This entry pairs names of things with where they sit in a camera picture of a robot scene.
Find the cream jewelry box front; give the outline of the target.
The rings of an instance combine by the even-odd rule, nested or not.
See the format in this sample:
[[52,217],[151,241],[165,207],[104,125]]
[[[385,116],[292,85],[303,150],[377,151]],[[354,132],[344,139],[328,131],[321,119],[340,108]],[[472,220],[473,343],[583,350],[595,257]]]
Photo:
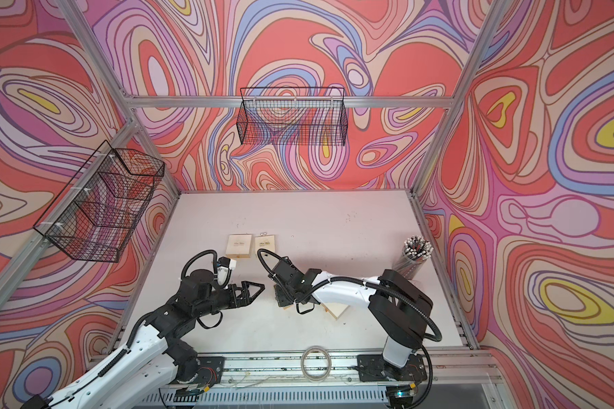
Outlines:
[[342,303],[324,303],[324,310],[337,320],[348,309],[348,306]]

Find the small cream jewelry box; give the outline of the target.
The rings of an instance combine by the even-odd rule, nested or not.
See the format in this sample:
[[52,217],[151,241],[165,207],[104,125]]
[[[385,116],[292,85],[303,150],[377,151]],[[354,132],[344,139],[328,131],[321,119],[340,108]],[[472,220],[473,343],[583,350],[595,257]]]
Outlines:
[[276,237],[270,234],[262,234],[254,237],[253,253],[258,255],[260,249],[264,249],[270,252],[276,251]]

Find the cream drawer jewelry box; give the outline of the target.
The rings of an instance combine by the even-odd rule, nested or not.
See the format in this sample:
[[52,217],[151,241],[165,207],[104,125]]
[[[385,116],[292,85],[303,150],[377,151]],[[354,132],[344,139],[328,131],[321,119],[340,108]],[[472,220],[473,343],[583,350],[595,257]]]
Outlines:
[[252,252],[252,234],[231,234],[228,237],[225,256],[231,259],[249,258]]

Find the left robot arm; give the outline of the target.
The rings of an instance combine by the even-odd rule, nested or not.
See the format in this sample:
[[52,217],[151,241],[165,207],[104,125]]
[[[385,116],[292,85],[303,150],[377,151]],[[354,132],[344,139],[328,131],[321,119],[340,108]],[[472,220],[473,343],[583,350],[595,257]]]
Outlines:
[[160,307],[142,315],[129,337],[105,360],[49,397],[34,395],[25,408],[133,407],[153,389],[172,383],[197,383],[206,375],[211,388],[218,375],[201,363],[197,351],[183,338],[196,327],[208,326],[203,317],[223,317],[229,309],[251,305],[264,285],[250,281],[219,282],[229,278],[236,262],[207,250],[191,257],[182,268],[178,290]]

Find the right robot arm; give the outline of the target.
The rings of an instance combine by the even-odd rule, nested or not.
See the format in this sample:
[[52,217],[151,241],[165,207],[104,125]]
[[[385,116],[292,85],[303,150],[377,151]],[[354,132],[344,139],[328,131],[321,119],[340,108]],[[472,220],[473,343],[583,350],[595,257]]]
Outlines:
[[277,304],[293,305],[305,315],[304,305],[341,304],[365,308],[387,335],[382,360],[403,368],[409,357],[423,349],[426,340],[439,343],[443,334],[431,318],[433,301],[411,281],[387,269],[379,276],[356,278],[330,274],[320,269],[301,272],[288,257],[261,249],[257,256],[274,282]]

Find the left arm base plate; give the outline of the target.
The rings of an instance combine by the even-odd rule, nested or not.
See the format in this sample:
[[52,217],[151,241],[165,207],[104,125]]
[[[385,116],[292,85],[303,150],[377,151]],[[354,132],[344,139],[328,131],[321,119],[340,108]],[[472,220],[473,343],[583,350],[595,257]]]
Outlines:
[[189,358],[178,366],[175,382],[213,386],[221,381],[224,363],[225,358],[223,356]]

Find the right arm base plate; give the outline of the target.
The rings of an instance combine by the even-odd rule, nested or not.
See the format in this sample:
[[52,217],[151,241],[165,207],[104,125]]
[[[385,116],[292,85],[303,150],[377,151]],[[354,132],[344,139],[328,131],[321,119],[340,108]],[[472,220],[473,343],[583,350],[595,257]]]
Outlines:
[[355,369],[363,383],[371,382],[409,382],[423,383],[428,380],[428,372],[421,354],[411,354],[404,367],[392,366],[381,354],[360,354]]

